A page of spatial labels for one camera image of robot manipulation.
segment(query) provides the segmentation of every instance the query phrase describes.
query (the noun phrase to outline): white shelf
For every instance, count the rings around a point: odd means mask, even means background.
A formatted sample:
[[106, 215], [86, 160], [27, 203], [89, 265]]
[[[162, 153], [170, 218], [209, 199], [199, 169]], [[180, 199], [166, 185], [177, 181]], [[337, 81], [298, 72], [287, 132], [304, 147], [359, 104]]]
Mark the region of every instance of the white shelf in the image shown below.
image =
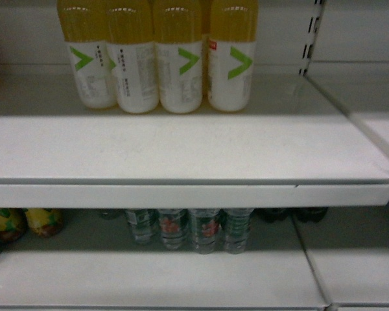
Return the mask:
[[389, 157], [389, 76], [315, 76], [349, 118]]
[[389, 306], [389, 206], [330, 209], [298, 228], [329, 303]]
[[222, 114], [91, 111], [69, 75], [0, 79], [2, 207], [289, 207], [389, 200], [389, 160], [300, 76]]
[[290, 220], [254, 218], [245, 253], [137, 246], [125, 217], [68, 210], [59, 235], [28, 233], [0, 254], [0, 307], [322, 308]]

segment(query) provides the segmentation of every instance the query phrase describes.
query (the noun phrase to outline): bottle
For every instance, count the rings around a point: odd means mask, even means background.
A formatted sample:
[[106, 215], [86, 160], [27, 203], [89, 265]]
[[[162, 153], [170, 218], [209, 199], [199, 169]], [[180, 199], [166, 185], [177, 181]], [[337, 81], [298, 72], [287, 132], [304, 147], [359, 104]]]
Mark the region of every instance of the bottle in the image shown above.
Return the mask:
[[207, 96], [207, 69], [209, 64], [210, 8], [212, 0], [200, 0], [202, 9], [202, 91]]
[[220, 111], [239, 111], [250, 99], [257, 17], [257, 0], [212, 2], [208, 97]]
[[62, 230], [64, 223], [59, 209], [23, 209], [30, 230], [41, 238], [49, 238]]
[[16, 241], [26, 232], [26, 221], [17, 209], [0, 209], [0, 243]]
[[129, 113], [153, 110], [159, 95], [150, 5], [147, 0], [108, 0], [107, 17], [117, 101]]
[[155, 209], [126, 209], [132, 237], [137, 244], [148, 244], [158, 233], [157, 212]]
[[58, 0], [58, 15], [81, 101], [95, 109], [116, 105], [105, 1]]
[[167, 249], [178, 249], [187, 237], [187, 210], [159, 209], [161, 241]]
[[105, 220], [113, 220], [119, 217], [123, 212], [120, 209], [99, 209], [98, 215]]
[[300, 222], [320, 222], [328, 209], [328, 207], [302, 207], [294, 209], [294, 213]]
[[282, 222], [290, 214], [289, 209], [256, 209], [255, 213], [259, 215], [265, 222], [273, 223], [276, 220]]
[[202, 18], [198, 0], [155, 0], [160, 102], [189, 113], [202, 102]]
[[225, 211], [227, 217], [224, 225], [224, 249], [231, 254], [242, 253], [249, 237], [253, 209], [225, 209]]
[[199, 254], [212, 253], [218, 239], [219, 209], [190, 209], [189, 213], [193, 250]]

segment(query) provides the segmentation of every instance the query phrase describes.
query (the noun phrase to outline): bottle label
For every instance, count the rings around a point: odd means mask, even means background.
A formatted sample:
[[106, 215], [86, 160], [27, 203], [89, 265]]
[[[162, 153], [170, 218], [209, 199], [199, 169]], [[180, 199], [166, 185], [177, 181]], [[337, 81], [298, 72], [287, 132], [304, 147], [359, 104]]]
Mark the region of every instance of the bottle label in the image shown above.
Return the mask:
[[67, 42], [72, 71], [84, 102], [115, 102], [110, 57], [105, 41]]
[[0, 209], [0, 231], [22, 231], [23, 219], [17, 211]]
[[158, 102], [154, 43], [108, 44], [117, 99], [126, 107], [138, 104], [152, 108]]
[[160, 215], [159, 223], [161, 232], [164, 233], [179, 233], [186, 228], [188, 223], [187, 215], [185, 211], [177, 215]]
[[156, 43], [156, 52], [161, 103], [173, 110], [197, 108], [202, 101], [202, 41]]
[[205, 238], [211, 238], [218, 233], [219, 222], [217, 216], [210, 217], [193, 217], [191, 219], [192, 230], [196, 231], [196, 235]]
[[31, 229], [45, 225], [62, 225], [62, 213], [59, 209], [23, 209]]
[[240, 105], [249, 99], [254, 53], [255, 42], [209, 40], [210, 102], [219, 97], [220, 102]]

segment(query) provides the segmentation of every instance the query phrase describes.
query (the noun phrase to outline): juice bottle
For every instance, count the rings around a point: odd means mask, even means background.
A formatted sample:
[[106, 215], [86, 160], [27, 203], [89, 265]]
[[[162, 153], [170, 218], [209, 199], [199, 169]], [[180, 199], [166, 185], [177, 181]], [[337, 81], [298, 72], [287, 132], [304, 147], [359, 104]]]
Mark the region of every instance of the juice bottle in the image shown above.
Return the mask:
[[62, 230], [64, 223], [59, 209], [23, 209], [30, 230], [41, 238], [49, 238]]
[[159, 102], [150, 5], [147, 0], [108, 0], [106, 12], [117, 101], [130, 113], [150, 111]]
[[58, 0], [58, 14], [81, 101], [89, 108], [116, 105], [105, 1]]
[[0, 243], [16, 241], [26, 232], [26, 221], [17, 209], [0, 209]]
[[221, 111], [243, 109], [250, 98], [257, 0], [214, 0], [209, 40], [209, 102]]
[[207, 68], [209, 63], [210, 8], [212, 0], [200, 0], [202, 8], [202, 90], [207, 95]]
[[198, 0], [154, 0], [160, 102], [188, 113], [202, 102], [202, 17]]

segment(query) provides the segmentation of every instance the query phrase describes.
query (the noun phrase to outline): metal shelf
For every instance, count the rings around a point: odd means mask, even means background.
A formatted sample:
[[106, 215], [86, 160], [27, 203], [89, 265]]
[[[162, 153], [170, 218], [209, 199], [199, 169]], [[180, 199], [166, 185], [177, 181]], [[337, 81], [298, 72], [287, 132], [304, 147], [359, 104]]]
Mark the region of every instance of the metal shelf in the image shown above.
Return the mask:
[[0, 207], [289, 207], [389, 200], [389, 160], [300, 76], [236, 114], [82, 106], [69, 75], [3, 76]]

